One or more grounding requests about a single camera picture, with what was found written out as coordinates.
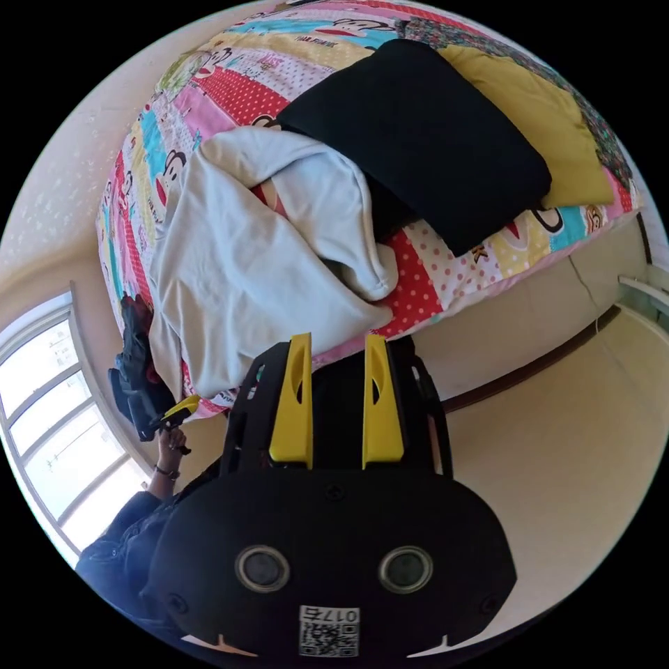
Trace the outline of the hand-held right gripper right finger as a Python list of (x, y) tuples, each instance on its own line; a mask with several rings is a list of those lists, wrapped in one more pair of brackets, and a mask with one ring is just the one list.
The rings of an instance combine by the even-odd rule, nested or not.
[(403, 436), (386, 340), (370, 334), (364, 350), (362, 467), (400, 463)]

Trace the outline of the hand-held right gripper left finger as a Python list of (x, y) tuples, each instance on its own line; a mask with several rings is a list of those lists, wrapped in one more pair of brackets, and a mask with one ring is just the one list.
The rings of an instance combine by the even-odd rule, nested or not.
[(269, 455), (280, 465), (313, 466), (312, 337), (291, 338)]

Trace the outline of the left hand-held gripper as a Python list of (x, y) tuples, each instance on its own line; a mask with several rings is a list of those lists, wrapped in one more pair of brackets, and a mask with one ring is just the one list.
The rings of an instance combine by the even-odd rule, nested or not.
[(152, 362), (138, 373), (127, 375), (119, 360), (108, 370), (108, 379), (118, 411), (148, 442), (157, 433), (171, 431), (170, 423), (183, 423), (197, 412), (201, 397), (191, 395), (175, 405), (170, 389), (157, 374)]

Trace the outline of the person's left hand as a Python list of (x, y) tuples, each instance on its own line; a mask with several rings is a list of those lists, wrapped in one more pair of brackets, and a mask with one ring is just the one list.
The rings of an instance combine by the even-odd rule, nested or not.
[(183, 456), (190, 453), (186, 435), (180, 427), (163, 429), (158, 435), (158, 458), (156, 468), (165, 476), (177, 478)]

